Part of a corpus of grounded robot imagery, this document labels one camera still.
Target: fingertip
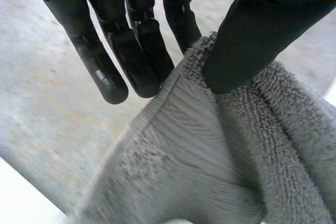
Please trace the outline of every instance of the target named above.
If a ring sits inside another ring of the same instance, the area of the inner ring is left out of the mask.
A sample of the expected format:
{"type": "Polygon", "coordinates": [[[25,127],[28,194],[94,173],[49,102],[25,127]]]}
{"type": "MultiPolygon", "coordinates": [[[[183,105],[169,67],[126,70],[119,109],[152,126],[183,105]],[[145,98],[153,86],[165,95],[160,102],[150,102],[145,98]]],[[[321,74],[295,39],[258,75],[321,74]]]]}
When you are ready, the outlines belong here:
{"type": "Polygon", "coordinates": [[[129,94],[125,81],[115,76],[106,76],[99,90],[105,101],[113,105],[124,102],[129,94]]]}

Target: fabric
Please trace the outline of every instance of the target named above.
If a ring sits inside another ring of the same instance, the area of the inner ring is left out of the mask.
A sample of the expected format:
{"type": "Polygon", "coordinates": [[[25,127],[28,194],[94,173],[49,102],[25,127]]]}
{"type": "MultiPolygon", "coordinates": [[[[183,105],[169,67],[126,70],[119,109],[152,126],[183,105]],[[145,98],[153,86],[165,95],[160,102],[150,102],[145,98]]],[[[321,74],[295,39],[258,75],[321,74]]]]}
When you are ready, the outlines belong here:
{"type": "Polygon", "coordinates": [[[336,223],[336,109],[274,62],[214,95],[202,37],[107,152],[68,223],[336,223]]]}

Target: cloth texture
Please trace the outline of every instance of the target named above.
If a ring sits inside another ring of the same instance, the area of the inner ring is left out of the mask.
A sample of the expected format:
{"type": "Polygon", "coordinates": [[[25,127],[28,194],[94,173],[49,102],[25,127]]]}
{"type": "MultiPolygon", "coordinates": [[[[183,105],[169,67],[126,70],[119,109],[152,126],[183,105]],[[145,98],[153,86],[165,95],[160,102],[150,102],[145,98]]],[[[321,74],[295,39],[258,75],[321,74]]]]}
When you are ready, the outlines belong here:
{"type": "Polygon", "coordinates": [[[107,151],[67,223],[336,223],[336,109],[273,62],[223,95],[202,37],[107,151]]]}

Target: terry cloth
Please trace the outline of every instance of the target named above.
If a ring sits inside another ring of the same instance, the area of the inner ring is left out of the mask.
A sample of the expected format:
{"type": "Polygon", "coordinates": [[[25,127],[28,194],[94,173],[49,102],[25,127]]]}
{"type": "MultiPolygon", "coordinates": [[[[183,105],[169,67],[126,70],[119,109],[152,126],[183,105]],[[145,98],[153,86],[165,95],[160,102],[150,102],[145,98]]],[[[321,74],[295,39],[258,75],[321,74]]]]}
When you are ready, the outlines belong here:
{"type": "Polygon", "coordinates": [[[68,223],[336,223],[335,107],[278,62],[214,95],[215,39],[186,53],[68,223]]]}

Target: gray towel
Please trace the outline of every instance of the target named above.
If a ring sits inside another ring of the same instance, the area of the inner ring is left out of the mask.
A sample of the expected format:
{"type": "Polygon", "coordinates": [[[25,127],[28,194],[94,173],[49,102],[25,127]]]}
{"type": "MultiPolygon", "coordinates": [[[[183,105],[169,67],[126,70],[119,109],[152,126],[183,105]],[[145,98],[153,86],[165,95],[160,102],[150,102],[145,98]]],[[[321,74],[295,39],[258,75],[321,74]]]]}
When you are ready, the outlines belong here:
{"type": "Polygon", "coordinates": [[[278,62],[212,94],[202,66],[215,38],[108,151],[69,223],[336,223],[336,108],[278,62]]]}

